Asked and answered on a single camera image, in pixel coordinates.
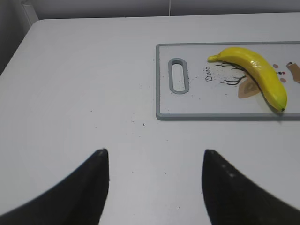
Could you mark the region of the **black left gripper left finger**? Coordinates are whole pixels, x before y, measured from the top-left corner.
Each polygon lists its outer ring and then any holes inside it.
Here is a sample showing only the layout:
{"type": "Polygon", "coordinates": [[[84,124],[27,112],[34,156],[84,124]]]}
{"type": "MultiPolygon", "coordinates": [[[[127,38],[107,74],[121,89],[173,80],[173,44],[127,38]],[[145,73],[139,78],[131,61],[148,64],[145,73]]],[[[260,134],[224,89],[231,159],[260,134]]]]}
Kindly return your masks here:
{"type": "Polygon", "coordinates": [[[107,149],[95,151],[42,195],[0,217],[2,225],[97,225],[110,184],[107,149]]]}

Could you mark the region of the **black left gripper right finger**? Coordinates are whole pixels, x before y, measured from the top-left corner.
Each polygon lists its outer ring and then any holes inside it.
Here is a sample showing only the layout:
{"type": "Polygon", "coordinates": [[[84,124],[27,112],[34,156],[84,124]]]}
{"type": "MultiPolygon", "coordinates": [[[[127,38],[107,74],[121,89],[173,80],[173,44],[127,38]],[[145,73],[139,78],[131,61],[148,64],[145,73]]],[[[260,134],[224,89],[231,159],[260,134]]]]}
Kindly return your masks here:
{"type": "Polygon", "coordinates": [[[202,194],[213,225],[298,225],[300,211],[262,189],[215,150],[206,150],[202,194]]]}

